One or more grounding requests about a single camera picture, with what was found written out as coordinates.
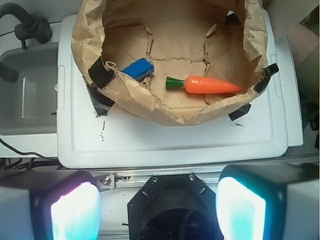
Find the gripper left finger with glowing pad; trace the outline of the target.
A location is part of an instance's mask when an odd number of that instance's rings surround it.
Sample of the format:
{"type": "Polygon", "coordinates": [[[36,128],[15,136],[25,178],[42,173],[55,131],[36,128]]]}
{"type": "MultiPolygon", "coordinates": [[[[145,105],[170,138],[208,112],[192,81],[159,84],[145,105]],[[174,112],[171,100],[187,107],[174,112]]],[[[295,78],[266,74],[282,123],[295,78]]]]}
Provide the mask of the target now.
{"type": "Polygon", "coordinates": [[[96,240],[102,198],[85,170],[0,173],[2,240],[96,240]]]}

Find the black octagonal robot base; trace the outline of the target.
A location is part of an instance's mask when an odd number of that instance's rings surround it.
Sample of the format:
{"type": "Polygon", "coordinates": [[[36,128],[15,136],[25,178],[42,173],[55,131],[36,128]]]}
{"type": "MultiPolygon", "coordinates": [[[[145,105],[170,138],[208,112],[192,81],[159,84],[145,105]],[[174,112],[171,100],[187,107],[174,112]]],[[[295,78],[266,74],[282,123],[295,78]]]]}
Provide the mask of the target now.
{"type": "Polygon", "coordinates": [[[222,240],[216,193],[186,174],[150,179],[127,204],[131,240],[222,240]]]}

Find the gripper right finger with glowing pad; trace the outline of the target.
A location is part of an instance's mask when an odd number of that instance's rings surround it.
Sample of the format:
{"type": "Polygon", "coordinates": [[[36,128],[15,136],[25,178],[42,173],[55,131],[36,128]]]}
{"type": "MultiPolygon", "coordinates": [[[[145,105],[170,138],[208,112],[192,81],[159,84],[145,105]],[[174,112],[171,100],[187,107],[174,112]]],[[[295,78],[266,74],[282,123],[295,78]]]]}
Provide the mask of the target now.
{"type": "Polygon", "coordinates": [[[227,165],[215,207],[226,240],[318,240],[320,168],[312,163],[227,165]]]}

